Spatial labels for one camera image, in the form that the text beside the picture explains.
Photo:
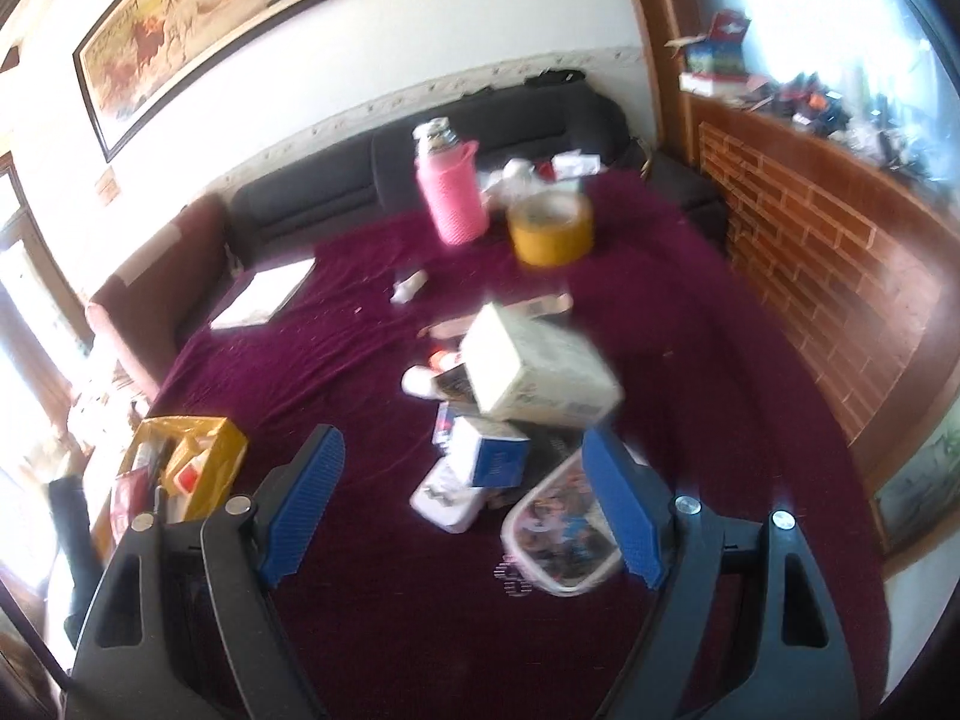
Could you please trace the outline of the clear cartoon pencil case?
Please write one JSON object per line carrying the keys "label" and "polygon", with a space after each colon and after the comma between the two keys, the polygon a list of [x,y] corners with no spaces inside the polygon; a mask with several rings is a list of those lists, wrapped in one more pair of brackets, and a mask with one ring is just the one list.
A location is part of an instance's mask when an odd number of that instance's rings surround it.
{"label": "clear cartoon pencil case", "polygon": [[530,585],[571,598],[622,568],[622,551],[587,479],[583,452],[551,470],[501,527],[506,562]]}

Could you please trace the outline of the white case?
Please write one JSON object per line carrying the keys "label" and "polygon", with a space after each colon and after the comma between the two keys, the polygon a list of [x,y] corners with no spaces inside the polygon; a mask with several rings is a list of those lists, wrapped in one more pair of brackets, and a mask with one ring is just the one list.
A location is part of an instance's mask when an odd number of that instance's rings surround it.
{"label": "white case", "polygon": [[421,518],[446,533],[460,535],[473,525],[487,502],[490,491],[471,488],[455,477],[448,457],[441,457],[423,478],[409,499]]}

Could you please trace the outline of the blue white small box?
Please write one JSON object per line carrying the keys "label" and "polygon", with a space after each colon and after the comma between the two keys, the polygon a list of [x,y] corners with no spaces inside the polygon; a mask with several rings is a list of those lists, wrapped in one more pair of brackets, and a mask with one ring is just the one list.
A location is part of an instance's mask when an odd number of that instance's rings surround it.
{"label": "blue white small box", "polygon": [[458,416],[452,425],[446,460],[460,484],[509,489],[523,481],[530,439],[507,422]]}

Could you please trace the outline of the white medicine box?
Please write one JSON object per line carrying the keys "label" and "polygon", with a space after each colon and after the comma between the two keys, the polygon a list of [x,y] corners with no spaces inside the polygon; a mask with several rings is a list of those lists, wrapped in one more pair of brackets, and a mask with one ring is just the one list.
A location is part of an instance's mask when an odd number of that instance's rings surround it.
{"label": "white medicine box", "polygon": [[590,341],[489,302],[460,343],[478,410],[496,421],[587,429],[604,421],[623,388]]}

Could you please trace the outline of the yellow storage box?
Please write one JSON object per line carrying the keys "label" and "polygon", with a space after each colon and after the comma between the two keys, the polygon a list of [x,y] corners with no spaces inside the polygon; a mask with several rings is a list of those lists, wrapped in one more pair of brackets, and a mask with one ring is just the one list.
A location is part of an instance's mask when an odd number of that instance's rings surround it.
{"label": "yellow storage box", "polygon": [[226,502],[247,452],[247,439],[228,418],[167,416],[145,419],[133,433],[91,534],[109,561],[125,530],[155,507],[171,523],[200,520]]}

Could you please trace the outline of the white paper booklet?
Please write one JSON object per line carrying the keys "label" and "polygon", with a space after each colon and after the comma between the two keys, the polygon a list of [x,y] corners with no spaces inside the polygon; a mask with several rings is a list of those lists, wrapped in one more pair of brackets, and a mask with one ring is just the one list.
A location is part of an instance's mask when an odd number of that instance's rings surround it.
{"label": "white paper booklet", "polygon": [[212,330],[257,327],[270,322],[299,291],[314,259],[304,259],[256,273],[247,286],[210,322]]}

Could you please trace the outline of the maroon velvet table cloth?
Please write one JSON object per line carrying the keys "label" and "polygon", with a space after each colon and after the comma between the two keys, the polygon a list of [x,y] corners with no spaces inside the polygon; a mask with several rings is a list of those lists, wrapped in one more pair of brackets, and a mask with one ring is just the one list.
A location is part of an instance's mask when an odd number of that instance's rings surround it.
{"label": "maroon velvet table cloth", "polygon": [[791,512],[814,551],[864,712],[877,709],[890,622],[871,509],[811,369],[727,260],[640,179],[592,177],[483,238],[444,244],[417,211],[322,244],[313,273],[257,327],[203,330],[158,416],[223,416],[252,489],[314,427],[345,470],[275,605],[335,718],[589,718],[651,611],[626,571],[594,589],[590,512],[535,507],[514,537],[545,579],[512,592],[511,548],[483,512],[441,528],[410,499],[440,458],[503,488],[496,429],[597,426],[716,514]]}

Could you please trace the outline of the small white bottle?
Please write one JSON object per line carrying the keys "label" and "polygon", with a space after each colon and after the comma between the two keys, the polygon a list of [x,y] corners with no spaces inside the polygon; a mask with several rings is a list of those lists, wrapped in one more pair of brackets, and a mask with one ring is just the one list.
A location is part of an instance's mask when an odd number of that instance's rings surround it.
{"label": "small white bottle", "polygon": [[391,296],[393,305],[407,305],[415,299],[416,294],[427,286],[428,275],[425,270],[416,270],[407,278],[394,283],[394,292]]}

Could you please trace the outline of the yellow tape roll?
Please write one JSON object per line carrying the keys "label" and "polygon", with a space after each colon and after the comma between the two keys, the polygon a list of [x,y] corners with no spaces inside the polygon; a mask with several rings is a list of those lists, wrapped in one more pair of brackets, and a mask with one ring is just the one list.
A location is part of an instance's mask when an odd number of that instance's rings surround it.
{"label": "yellow tape roll", "polygon": [[524,265],[555,268],[584,259],[594,247],[594,213],[586,195],[545,190],[506,211],[514,254]]}

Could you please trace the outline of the pink sleeved water bottle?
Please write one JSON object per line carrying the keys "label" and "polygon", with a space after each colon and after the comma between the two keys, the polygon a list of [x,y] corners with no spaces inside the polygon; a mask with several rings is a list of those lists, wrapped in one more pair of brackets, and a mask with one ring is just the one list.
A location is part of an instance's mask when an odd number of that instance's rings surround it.
{"label": "pink sleeved water bottle", "polygon": [[478,185],[477,140],[462,140],[448,117],[417,125],[415,174],[439,239],[464,245],[481,238],[490,220]]}

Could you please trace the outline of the colourful box on ledge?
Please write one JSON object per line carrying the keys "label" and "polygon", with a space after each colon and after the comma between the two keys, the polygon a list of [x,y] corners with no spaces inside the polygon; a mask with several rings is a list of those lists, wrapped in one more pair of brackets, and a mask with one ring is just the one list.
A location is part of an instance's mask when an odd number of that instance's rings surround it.
{"label": "colourful box on ledge", "polygon": [[743,41],[750,20],[742,11],[719,10],[706,32],[677,37],[665,47],[682,62],[679,89],[703,98],[742,98],[750,93]]}

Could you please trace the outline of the framed horse painting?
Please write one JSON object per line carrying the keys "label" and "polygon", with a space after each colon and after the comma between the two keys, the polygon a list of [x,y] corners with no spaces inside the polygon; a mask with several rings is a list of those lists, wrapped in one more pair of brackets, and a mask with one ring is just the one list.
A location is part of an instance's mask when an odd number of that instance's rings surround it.
{"label": "framed horse painting", "polygon": [[112,161],[206,71],[325,0],[114,0],[73,51],[86,114]]}

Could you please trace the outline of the brick pattern wall panel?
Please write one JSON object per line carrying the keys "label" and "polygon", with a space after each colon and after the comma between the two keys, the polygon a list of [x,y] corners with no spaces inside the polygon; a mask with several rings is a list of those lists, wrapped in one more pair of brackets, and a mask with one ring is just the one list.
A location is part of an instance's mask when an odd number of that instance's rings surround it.
{"label": "brick pattern wall panel", "polygon": [[877,167],[690,99],[734,265],[786,325],[863,475],[905,463],[958,394],[958,229]]}

